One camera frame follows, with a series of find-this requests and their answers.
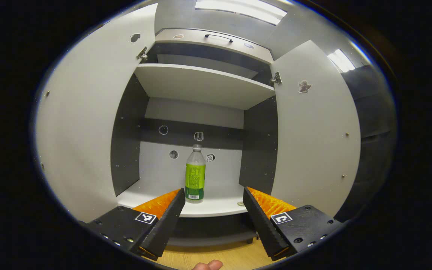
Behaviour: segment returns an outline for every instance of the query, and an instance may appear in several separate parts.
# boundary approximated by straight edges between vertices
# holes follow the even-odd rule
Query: dark gray side panel
[[[133,74],[117,109],[111,140],[111,174],[116,196],[139,180],[138,125],[146,114],[148,101],[149,97]]]
[[[271,194],[277,161],[276,96],[244,111],[239,184]]]
[[[381,75],[370,66],[341,74],[353,96],[361,129],[361,154],[353,187],[335,218],[351,219],[384,183],[396,147],[396,109]]]

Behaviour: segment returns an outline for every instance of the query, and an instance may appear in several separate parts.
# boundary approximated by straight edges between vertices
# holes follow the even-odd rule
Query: metal hinge
[[[145,54],[147,49],[147,46],[144,46],[144,49],[137,55],[137,59],[142,58],[141,63],[148,59],[148,56]]]
[[[274,87],[274,83],[281,84],[282,82],[283,82],[283,80],[281,79],[281,75],[279,75],[279,72],[276,72],[276,74],[274,75],[274,78],[269,80],[269,84],[272,87]]]

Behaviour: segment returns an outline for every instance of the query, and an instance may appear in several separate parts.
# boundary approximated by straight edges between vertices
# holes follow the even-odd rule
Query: black handle
[[[205,38],[207,38],[207,37],[209,37],[209,36],[218,36],[218,35],[216,35],[216,34],[205,34],[204,35],[204,37]],[[229,39],[229,42],[231,43],[231,42],[233,42],[233,40],[231,39],[231,38],[228,38],[228,37],[225,37],[225,36],[219,36],[220,38],[227,38],[227,39]]]

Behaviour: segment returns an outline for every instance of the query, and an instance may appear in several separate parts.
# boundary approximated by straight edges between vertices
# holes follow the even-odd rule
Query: fluorescent light
[[[235,12],[277,25],[287,14],[268,3],[259,0],[197,0],[196,9]]]
[[[355,69],[353,63],[348,59],[346,54],[340,49],[328,55],[329,59],[339,68],[342,72],[348,72]]]

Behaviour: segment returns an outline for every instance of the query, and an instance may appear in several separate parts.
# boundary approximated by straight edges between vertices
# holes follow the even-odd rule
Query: cabinet door
[[[79,41],[55,66],[39,97],[36,147],[46,180],[84,222],[116,206],[110,163],[114,118],[140,62],[136,56],[154,44],[156,8],[114,19]],[[135,42],[133,34],[140,34]]]
[[[278,153],[271,195],[296,207],[313,205],[332,217],[349,194],[360,158],[351,93],[310,40],[274,61],[271,72],[282,79],[274,84]],[[307,93],[300,93],[303,80]]]

